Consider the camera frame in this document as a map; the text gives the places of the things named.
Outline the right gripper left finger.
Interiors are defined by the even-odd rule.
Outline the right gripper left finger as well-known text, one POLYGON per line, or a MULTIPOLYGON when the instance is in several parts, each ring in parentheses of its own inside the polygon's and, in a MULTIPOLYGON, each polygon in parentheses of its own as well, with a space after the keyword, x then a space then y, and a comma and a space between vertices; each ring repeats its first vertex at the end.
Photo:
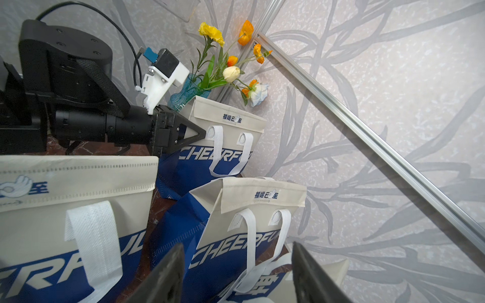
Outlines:
POLYGON ((184 249, 176 244, 126 302, 180 302, 184 277, 184 249))

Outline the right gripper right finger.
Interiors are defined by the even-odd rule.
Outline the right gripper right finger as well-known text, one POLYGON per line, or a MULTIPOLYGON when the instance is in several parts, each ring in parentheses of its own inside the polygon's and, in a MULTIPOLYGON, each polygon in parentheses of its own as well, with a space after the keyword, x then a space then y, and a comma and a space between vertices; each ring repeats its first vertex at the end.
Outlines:
POLYGON ((297 302, 352 302, 302 244, 293 243, 291 261, 297 302))

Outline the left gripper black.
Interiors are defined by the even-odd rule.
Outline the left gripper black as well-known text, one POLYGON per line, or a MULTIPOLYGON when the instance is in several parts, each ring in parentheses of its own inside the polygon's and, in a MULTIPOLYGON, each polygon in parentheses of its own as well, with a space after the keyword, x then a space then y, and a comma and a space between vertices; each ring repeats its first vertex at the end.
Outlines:
POLYGON ((166 106, 157 106, 152 115, 133 106, 124 118, 97 109, 59 106, 51 132, 59 141, 145 145, 150 155, 181 150, 206 137, 205 129, 166 106))

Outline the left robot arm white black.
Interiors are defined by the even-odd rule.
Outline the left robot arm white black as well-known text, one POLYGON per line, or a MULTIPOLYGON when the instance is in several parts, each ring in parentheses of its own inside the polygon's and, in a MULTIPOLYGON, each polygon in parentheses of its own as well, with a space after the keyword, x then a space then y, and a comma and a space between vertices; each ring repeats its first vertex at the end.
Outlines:
POLYGON ((82 141, 145 145, 151 155, 172 154, 206 132, 160 102, 188 69, 167 49, 139 54, 151 60, 137 85, 142 106, 131 105, 112 81, 112 49, 69 27, 26 20, 18 50, 21 70, 1 63, 1 153, 44 152, 53 136, 67 151, 82 141))

